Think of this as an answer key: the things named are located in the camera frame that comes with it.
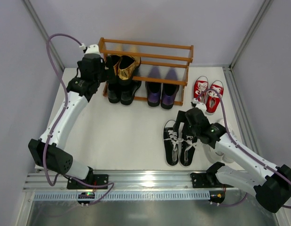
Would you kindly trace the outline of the gold loafer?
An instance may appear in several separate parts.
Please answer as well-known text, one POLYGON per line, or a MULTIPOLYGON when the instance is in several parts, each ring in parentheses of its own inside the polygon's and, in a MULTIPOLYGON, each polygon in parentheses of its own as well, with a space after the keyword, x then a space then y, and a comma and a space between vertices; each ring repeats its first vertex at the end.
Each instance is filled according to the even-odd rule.
POLYGON ((140 65, 140 56, 123 55, 118 66, 119 84, 122 86, 129 85, 134 77, 135 70, 137 70, 140 65))
POLYGON ((107 68, 109 69, 113 69, 114 74, 117 75, 118 74, 118 68, 120 65, 120 62, 122 60, 122 56, 120 55, 109 55, 107 58, 108 62, 107 62, 107 68))

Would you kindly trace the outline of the black patent loafer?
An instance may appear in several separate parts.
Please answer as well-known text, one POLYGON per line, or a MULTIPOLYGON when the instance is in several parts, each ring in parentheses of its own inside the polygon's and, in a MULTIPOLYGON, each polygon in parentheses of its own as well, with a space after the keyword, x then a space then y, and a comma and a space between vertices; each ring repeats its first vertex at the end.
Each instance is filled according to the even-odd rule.
POLYGON ((108 101, 116 104, 121 99, 121 86, 118 83, 108 84, 107 87, 108 101))
POLYGON ((121 90, 120 102, 123 105, 130 105, 135 97, 135 93, 140 88, 141 81, 132 81, 129 85, 123 86, 121 90))

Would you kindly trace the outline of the red canvas sneaker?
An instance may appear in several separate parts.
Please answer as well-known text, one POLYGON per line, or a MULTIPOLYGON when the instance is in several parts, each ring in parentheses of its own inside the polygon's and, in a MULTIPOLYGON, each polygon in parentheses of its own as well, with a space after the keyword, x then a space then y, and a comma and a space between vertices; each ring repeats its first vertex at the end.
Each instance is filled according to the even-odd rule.
POLYGON ((197 78, 194 84, 193 98, 197 98, 198 101, 204 103, 205 94, 200 95, 208 89, 208 78, 206 76, 200 76, 197 78))
POLYGON ((219 103, 220 103, 220 99, 217 95, 217 93, 215 91, 217 91, 220 95, 220 97, 222 97, 223 93, 224 93, 224 86, 222 81, 220 80, 215 80, 211 85, 210 85, 210 89, 207 91, 207 101, 206 101, 206 112, 209 114, 213 114, 215 113, 219 103))

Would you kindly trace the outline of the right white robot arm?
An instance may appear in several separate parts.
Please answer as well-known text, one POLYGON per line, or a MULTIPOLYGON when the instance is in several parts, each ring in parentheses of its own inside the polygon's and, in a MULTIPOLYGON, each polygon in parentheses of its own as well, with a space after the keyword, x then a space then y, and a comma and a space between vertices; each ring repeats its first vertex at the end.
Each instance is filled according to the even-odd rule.
POLYGON ((256 198, 267 211, 277 213, 291 198, 291 168, 281 167, 262 158, 239 142, 229 131, 226 122, 210 123, 201 109, 178 111, 171 126, 164 128, 169 138, 169 164, 181 161, 189 166, 197 141, 208 145, 222 162, 206 170, 211 185, 229 185, 256 198))

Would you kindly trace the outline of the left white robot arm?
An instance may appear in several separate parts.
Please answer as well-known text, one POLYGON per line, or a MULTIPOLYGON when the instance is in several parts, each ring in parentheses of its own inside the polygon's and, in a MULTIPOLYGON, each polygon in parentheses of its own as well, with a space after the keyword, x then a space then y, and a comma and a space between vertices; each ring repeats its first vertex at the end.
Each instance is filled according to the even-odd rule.
POLYGON ((64 148, 68 136, 81 111, 90 102, 102 82, 115 78, 110 56, 85 54, 78 61, 79 76, 63 85, 65 98, 56 116, 39 139, 31 139, 28 148, 37 166, 58 174, 85 180, 91 168, 79 163, 64 148))

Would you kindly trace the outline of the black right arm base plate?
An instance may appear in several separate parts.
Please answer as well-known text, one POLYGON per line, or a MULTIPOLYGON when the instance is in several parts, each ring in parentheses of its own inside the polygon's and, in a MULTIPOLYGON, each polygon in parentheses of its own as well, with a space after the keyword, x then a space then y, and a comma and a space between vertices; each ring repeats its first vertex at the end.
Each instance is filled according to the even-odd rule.
POLYGON ((224 185, 218 181, 215 174, 211 173, 191 173, 193 188, 222 188, 224 185))

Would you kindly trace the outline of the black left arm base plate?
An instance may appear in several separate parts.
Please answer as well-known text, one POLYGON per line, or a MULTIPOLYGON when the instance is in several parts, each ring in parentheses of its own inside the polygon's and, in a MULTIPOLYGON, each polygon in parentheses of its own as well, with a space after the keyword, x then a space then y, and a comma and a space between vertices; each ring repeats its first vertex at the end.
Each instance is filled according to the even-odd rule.
POLYGON ((97 186, 97 188, 92 188, 85 186, 74 179, 69 179, 67 183, 67 189, 69 190, 81 190, 81 189, 108 189, 109 175, 108 174, 94 174, 90 179, 82 180, 82 182, 97 186))

